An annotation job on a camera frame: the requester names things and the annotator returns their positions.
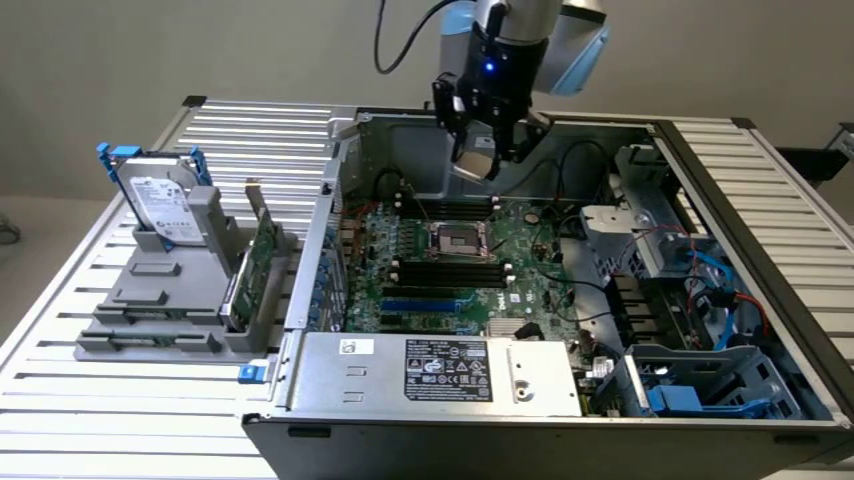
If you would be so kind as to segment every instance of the blue latch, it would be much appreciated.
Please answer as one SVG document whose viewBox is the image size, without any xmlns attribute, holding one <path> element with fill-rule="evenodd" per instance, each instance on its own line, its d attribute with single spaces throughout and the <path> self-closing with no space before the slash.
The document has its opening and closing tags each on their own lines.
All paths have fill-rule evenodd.
<svg viewBox="0 0 854 480">
<path fill-rule="evenodd" d="M 139 153 L 142 153 L 142 147 L 138 145 L 115 145 L 115 148 L 111 149 L 110 155 L 113 157 L 135 157 Z"/>
<path fill-rule="evenodd" d="M 109 150 L 109 144 L 106 142 L 98 143 L 97 147 L 94 148 L 94 151 L 97 152 L 97 161 L 101 162 L 101 165 L 103 165 L 103 168 L 106 169 L 106 175 L 109 176 L 109 180 L 113 183 L 117 183 L 118 175 L 115 173 L 115 169 L 111 166 L 111 158 L 109 156 L 107 150 Z"/>
<path fill-rule="evenodd" d="M 266 367 L 258 367 L 257 365 L 241 365 L 240 373 L 237 374 L 237 383 L 244 385 L 260 385 L 264 383 L 265 373 Z"/>
<path fill-rule="evenodd" d="M 210 180 L 210 172 L 208 171 L 208 161 L 204 158 L 204 152 L 198 150 L 198 147 L 196 145 L 193 145 L 189 149 L 189 158 L 196 161 L 196 177 L 198 178 L 198 185 L 213 185 L 213 181 Z"/>
<path fill-rule="evenodd" d="M 645 396 L 649 410 L 660 417 L 775 418 L 765 398 L 743 405 L 703 405 L 696 390 L 685 385 L 656 385 L 645 391 Z"/>
</svg>

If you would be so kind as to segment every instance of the metal slotted table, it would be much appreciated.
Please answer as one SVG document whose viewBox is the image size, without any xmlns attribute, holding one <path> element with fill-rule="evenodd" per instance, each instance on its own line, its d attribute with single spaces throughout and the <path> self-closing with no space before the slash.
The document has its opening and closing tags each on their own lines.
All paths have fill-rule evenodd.
<svg viewBox="0 0 854 480">
<path fill-rule="evenodd" d="M 302 237 L 336 108 L 208 100 L 181 108 L 153 147 L 202 148 L 222 207 L 240 222 L 252 221 L 242 182 L 260 178 L 273 218 Z M 854 363 L 849 229 L 757 132 L 728 120 L 669 120 Z M 240 400 L 257 393 L 237 384 L 236 365 L 74 361 L 77 333 L 134 248 L 133 224 L 115 197 L 0 347 L 0 479 L 274 478 L 234 418 Z M 285 294 L 270 346 L 286 305 Z M 841 479 L 851 469 L 854 459 L 835 471 L 773 478 Z"/>
</svg>

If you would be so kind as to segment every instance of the warning label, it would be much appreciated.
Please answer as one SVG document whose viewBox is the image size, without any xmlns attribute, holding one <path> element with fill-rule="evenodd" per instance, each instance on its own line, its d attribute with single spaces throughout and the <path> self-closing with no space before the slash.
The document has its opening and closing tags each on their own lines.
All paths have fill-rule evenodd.
<svg viewBox="0 0 854 480">
<path fill-rule="evenodd" d="M 406 340 L 402 391 L 416 402 L 490 402 L 485 342 Z"/>
</svg>

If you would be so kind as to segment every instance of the label sticker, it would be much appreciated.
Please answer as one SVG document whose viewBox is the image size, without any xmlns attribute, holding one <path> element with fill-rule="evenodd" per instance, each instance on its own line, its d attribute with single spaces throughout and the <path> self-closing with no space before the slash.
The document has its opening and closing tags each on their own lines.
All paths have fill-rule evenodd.
<svg viewBox="0 0 854 480">
<path fill-rule="evenodd" d="M 490 402 L 482 341 L 406 340 L 402 393 L 414 402 Z"/>
<path fill-rule="evenodd" d="M 342 338 L 337 353 L 340 355 L 373 355 L 373 339 Z"/>
<path fill-rule="evenodd" d="M 181 186 L 165 178 L 131 177 L 130 187 L 154 231 L 175 244 L 202 242 Z"/>
<path fill-rule="evenodd" d="M 492 137 L 474 137 L 474 148 L 494 149 L 494 140 Z"/>
</svg>

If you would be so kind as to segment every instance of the wall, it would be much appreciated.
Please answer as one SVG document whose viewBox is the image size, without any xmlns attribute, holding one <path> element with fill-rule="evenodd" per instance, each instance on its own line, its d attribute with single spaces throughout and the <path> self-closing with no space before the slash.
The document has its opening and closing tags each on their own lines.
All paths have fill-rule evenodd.
<svg viewBox="0 0 854 480">
<path fill-rule="evenodd" d="M 389 61 L 432 1 L 392 0 Z M 854 116 L 854 2 L 609 0 L 589 87 L 546 109 L 747 116 L 819 145 Z M 437 25 L 398 71 L 373 73 L 370 0 L 0 2 L 0 192 L 106 198 L 97 142 L 147 144 L 186 94 L 413 106 Z"/>
</svg>

